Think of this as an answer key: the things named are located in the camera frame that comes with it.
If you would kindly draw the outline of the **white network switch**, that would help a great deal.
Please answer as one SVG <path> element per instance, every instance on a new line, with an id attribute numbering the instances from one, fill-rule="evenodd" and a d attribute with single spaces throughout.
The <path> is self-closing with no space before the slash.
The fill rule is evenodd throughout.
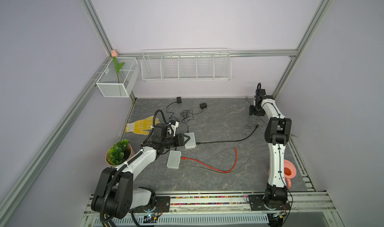
<path id="1" fill-rule="evenodd" d="M 179 169 L 180 161 L 181 161 L 181 151 L 170 151 L 168 161 L 167 161 L 167 168 L 168 169 Z"/>
<path id="2" fill-rule="evenodd" d="M 186 149 L 194 149 L 197 146 L 196 136 L 194 132 L 185 133 L 183 137 L 184 137 L 184 144 L 185 144 L 184 146 Z"/>

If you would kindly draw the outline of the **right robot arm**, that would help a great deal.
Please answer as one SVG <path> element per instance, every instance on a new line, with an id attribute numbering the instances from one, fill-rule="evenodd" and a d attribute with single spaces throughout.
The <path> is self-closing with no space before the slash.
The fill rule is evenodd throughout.
<path id="1" fill-rule="evenodd" d="M 288 201 L 288 183 L 285 177 L 285 152 L 290 139 L 292 120 L 279 110 L 273 96 L 267 95 L 262 84 L 258 83 L 249 108 L 250 115 L 268 117 L 265 129 L 265 141 L 268 143 L 270 169 L 267 187 L 263 197 L 268 210 L 277 209 L 277 205 Z"/>

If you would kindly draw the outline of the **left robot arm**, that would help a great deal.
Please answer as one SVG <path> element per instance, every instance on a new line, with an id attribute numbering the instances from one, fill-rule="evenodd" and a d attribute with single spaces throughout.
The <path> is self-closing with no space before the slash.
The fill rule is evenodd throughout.
<path id="1" fill-rule="evenodd" d="M 156 210 L 156 192 L 149 188 L 134 188 L 136 177 L 158 157 L 173 147 L 181 147 L 190 139 L 178 133 L 179 121 L 153 122 L 151 130 L 141 143 L 140 150 L 114 168 L 105 168 L 99 178 L 91 209 L 100 214 L 104 227 L 111 227 L 113 219 L 122 219 L 137 208 Z"/>

